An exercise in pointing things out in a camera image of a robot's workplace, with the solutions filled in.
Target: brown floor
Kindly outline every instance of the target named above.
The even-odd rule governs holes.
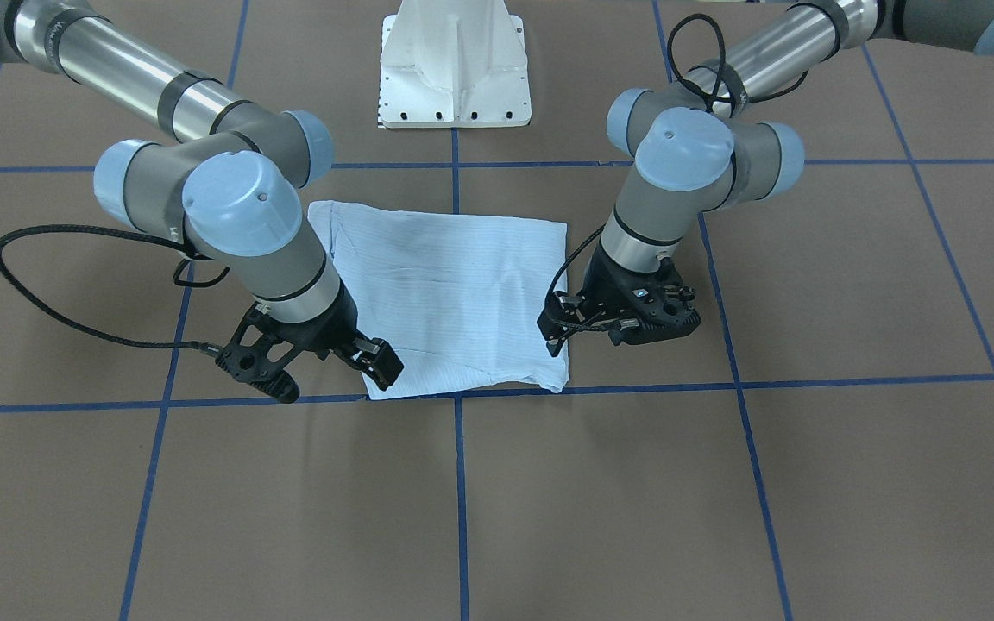
[[[608,105],[666,79],[659,17],[709,12],[730,43],[784,10],[508,0],[532,125],[449,134],[375,128],[398,0],[95,4],[323,118],[342,166],[304,199],[561,220],[571,247],[627,172]],[[560,396],[370,402],[306,357],[307,398],[270,405],[197,354],[74,333],[0,279],[0,620],[994,618],[994,59],[866,47],[748,113],[796,127],[808,168],[683,241],[705,325],[645,347],[577,337]],[[678,47],[711,55],[699,27]],[[165,141],[1,67],[0,235],[115,225],[91,166],[133,137]],[[42,239],[9,259],[114,333],[228,337],[245,291],[182,298],[176,258],[137,245]]]

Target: folded cloth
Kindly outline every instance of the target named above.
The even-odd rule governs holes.
[[[536,319],[563,264],[565,224],[521,217],[383,211],[319,201],[309,223],[359,308],[406,370],[370,398],[459,392],[520,381],[560,392],[565,348],[551,358]],[[565,276],[559,282],[565,287]]]

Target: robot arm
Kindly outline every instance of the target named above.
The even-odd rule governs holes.
[[[327,128],[273,114],[119,31],[86,0],[0,0],[0,62],[28,62],[94,88],[181,142],[123,141],[95,166],[111,216],[231,268],[256,299],[231,341],[208,348],[237,381],[291,402],[283,370],[301,351],[336,354],[383,390],[401,373],[389,343],[356,328],[355,302],[305,219],[296,189],[331,169]],[[261,337],[242,345],[255,327]],[[291,350],[268,357],[283,342]]]
[[[678,24],[670,33],[673,41]],[[780,123],[735,121],[750,103],[870,38],[994,55],[994,0],[808,0],[661,91],[620,94],[613,145],[635,158],[576,295],[549,292],[538,326],[552,356],[579,331],[613,345],[687,336],[701,316],[670,257],[699,213],[776,196],[804,167],[800,137]]]

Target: robot mount pedestal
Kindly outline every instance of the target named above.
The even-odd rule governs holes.
[[[404,0],[382,23],[378,123],[516,127],[532,120],[524,21],[504,0]]]

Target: black cable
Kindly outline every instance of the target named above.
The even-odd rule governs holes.
[[[173,250],[178,250],[180,252],[188,251],[189,248],[186,245],[178,244],[173,241],[161,239],[161,237],[153,237],[151,235],[142,235],[142,233],[131,233],[128,231],[118,231],[118,229],[104,229],[102,227],[88,227],[84,224],[44,224],[42,227],[28,227],[26,229],[17,229],[7,235],[0,237],[0,273],[3,278],[10,283],[11,286],[15,287],[17,293],[23,295],[34,306],[40,308],[44,311],[44,314],[49,315],[55,321],[63,323],[65,326],[71,327],[71,329],[82,331],[88,335],[103,339],[103,341],[115,342],[117,345],[127,345],[130,347],[141,347],[142,349],[182,349],[190,348],[204,351],[204,353],[209,353],[209,348],[217,349],[217,346],[212,345],[212,343],[201,342],[201,341],[181,341],[181,342],[147,342],[147,341],[133,341],[133,339],[122,338],[119,336],[114,336],[112,334],[104,333],[102,330],[92,329],[90,326],[85,326],[82,323],[75,322],[74,319],[67,318],[64,315],[58,313],[58,311],[53,310],[52,307],[48,306],[42,300],[36,297],[32,291],[25,288],[25,285],[21,284],[20,280],[17,280],[16,276],[7,268],[3,260],[3,251],[7,245],[16,240],[20,240],[23,237],[28,237],[31,235],[46,235],[47,233],[87,233],[87,235],[105,235],[108,237],[117,237],[117,239],[131,240],[138,242],[146,242],[155,245],[161,245],[164,248],[172,248]]]
[[[565,263],[563,263],[563,266],[559,267],[559,271],[556,272],[555,278],[551,280],[551,286],[547,288],[547,298],[549,298],[552,295],[555,295],[555,287],[557,286],[557,284],[559,284],[559,279],[563,277],[563,272],[567,271],[567,267],[569,267],[569,264],[573,263],[573,260],[577,259],[577,255],[581,254],[581,251],[585,250],[585,247],[587,247],[588,244],[593,243],[593,240],[595,240],[597,236],[600,236],[600,234],[603,231],[604,227],[602,225],[602,227],[600,227],[596,231],[593,231],[593,234],[587,237],[585,241],[581,242],[581,245],[577,247],[577,250],[573,251],[573,253],[568,256],[567,260],[565,260]],[[603,331],[613,330],[616,329],[616,327],[618,327],[618,325],[616,325],[616,322],[603,323],[600,326],[587,326],[583,325],[583,323],[567,322],[564,321],[563,319],[553,317],[551,315],[550,308],[548,308],[548,306],[545,304],[544,304],[544,313],[547,313],[547,318],[550,319],[550,321],[552,321],[553,323],[555,323],[555,325],[563,326],[564,329],[572,330],[575,331],[576,333],[581,333],[581,331],[600,331],[600,333],[603,333]],[[587,321],[592,321],[592,319],[593,318],[591,317],[587,319]]]
[[[796,82],[794,82],[792,86],[785,88],[784,91],[777,91],[777,93],[773,93],[772,95],[758,97],[757,99],[750,99],[750,103],[760,104],[762,102],[769,102],[770,99],[776,99],[778,97],[783,97],[785,95],[788,95],[789,93],[792,93],[792,91],[795,91],[796,88],[800,88],[800,85],[804,83],[804,79],[807,77],[808,77],[808,72],[805,71],[804,73],[800,74],[800,78],[797,78]]]
[[[182,279],[182,271],[186,269],[186,265],[190,265],[190,261],[183,259],[178,265],[176,265],[176,267],[174,267],[174,274],[171,275],[171,282],[173,282],[174,285],[186,288],[208,288],[220,283],[221,280],[224,280],[225,276],[229,275],[229,268],[225,267],[215,279],[206,280],[204,283],[198,283],[196,280],[184,280]]]
[[[678,70],[677,62],[674,60],[674,39],[676,38],[677,33],[680,32],[682,28],[685,28],[686,25],[693,23],[694,21],[702,21],[707,25],[710,25],[715,32],[715,45],[719,48],[719,66],[717,70],[715,70],[715,84],[713,88],[711,88],[711,93],[705,93],[701,87],[695,85],[695,83],[689,81],[689,79],[686,79],[685,76],[682,75],[682,72]],[[677,81],[682,83],[682,86],[688,88],[691,93],[702,99],[705,103],[705,111],[708,113],[710,113],[714,103],[717,101],[726,103],[731,102],[730,99],[725,99],[719,96],[719,87],[723,84],[723,72],[727,70],[727,46],[723,43],[722,28],[719,28],[719,24],[715,23],[715,20],[711,19],[710,16],[703,15],[703,13],[693,13],[693,15],[687,16],[685,19],[679,21],[673,30],[670,31],[670,38],[666,40],[666,59],[670,61],[670,70],[674,72],[674,76],[677,78]]]
[[[682,72],[678,70],[677,62],[674,60],[674,40],[677,36],[677,33],[680,30],[682,30],[682,28],[685,28],[686,25],[694,21],[702,21],[707,23],[715,32],[715,46],[718,47],[719,50],[719,64],[717,70],[715,70],[715,84],[713,86],[713,89],[711,90],[711,93],[706,93],[695,82],[690,81],[690,79],[686,79],[685,76],[682,75]],[[730,97],[719,96],[719,88],[722,86],[723,83],[723,72],[727,70],[727,47],[725,42],[723,42],[722,28],[719,27],[719,24],[715,22],[713,17],[703,15],[703,13],[694,13],[693,15],[687,16],[685,17],[685,19],[679,21],[677,25],[675,25],[673,30],[670,31],[670,38],[666,41],[666,59],[668,60],[668,62],[670,62],[670,70],[674,73],[674,76],[675,78],[677,78],[677,81],[680,84],[682,84],[682,86],[685,87],[687,91],[690,91],[690,93],[693,93],[694,95],[701,98],[701,100],[705,103],[705,111],[707,111],[708,113],[711,113],[711,111],[713,111],[714,104],[734,103],[734,101]],[[769,102],[771,99],[776,99],[778,97],[788,95],[789,93],[792,93],[792,91],[795,91],[796,88],[800,87],[800,85],[804,83],[804,79],[807,77],[808,77],[808,72],[805,71],[804,73],[800,74],[800,78],[797,79],[792,86],[785,88],[785,90],[783,91],[778,91],[777,93],[773,93],[772,95],[766,95],[764,97],[757,97],[750,99],[750,103],[757,104],[761,102]]]

